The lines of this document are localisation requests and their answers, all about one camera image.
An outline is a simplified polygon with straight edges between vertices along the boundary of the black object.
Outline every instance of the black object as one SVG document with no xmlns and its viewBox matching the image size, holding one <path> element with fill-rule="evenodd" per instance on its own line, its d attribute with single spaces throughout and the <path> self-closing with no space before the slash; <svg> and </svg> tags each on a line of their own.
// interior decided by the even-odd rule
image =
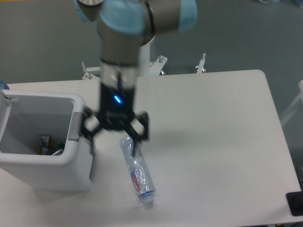
<svg viewBox="0 0 303 227">
<path fill-rule="evenodd" d="M 303 192 L 287 193 L 286 198 L 292 215 L 303 216 Z"/>
</svg>

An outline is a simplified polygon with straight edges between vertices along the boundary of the small box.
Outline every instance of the small box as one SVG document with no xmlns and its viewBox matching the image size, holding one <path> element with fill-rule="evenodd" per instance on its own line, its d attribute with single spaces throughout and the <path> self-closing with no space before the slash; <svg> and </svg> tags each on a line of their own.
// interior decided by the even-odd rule
<svg viewBox="0 0 303 227">
<path fill-rule="evenodd" d="M 90 188 L 94 148 L 80 135 L 85 107 L 79 95 L 3 91 L 0 94 L 0 168 L 38 189 Z M 39 155 L 41 135 L 63 142 L 58 156 Z"/>
</svg>

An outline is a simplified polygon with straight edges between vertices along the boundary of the blue led light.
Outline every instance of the blue led light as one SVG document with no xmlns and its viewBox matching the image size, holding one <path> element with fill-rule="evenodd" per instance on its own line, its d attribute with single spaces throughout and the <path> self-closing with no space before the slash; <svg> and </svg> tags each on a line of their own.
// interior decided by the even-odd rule
<svg viewBox="0 0 303 227">
<path fill-rule="evenodd" d="M 116 100 L 117 103 L 122 104 L 122 99 L 119 96 L 115 95 L 114 99 Z"/>
</svg>

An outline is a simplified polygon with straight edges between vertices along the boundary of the gray floor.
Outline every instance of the gray floor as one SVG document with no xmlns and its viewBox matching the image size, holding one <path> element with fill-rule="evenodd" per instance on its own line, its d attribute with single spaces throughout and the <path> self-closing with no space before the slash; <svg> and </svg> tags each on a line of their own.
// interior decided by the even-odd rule
<svg viewBox="0 0 303 227">
<path fill-rule="evenodd" d="M 203 52 L 208 72 L 265 72 L 278 114 L 303 79 L 303 9 L 292 0 L 197 0 L 198 25 L 156 37 L 151 59 L 169 58 L 168 74 L 195 72 Z M 7 83 L 80 79 L 81 61 L 99 65 L 94 24 L 80 21 L 72 0 L 0 2 L 0 79 Z M 303 108 L 284 128 L 296 166 L 303 165 Z"/>
</svg>

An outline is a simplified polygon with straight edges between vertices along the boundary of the metal bolt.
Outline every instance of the metal bolt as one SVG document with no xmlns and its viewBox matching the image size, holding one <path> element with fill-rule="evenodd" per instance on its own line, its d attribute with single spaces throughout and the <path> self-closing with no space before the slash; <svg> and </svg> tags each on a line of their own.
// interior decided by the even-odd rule
<svg viewBox="0 0 303 227">
<path fill-rule="evenodd" d="M 163 59 L 164 59 L 163 56 L 160 55 L 160 56 L 159 56 L 159 63 L 162 63 L 162 62 L 163 62 Z"/>
<path fill-rule="evenodd" d="M 86 71 L 86 67 L 84 65 L 84 62 L 82 62 L 83 71 Z"/>
</svg>

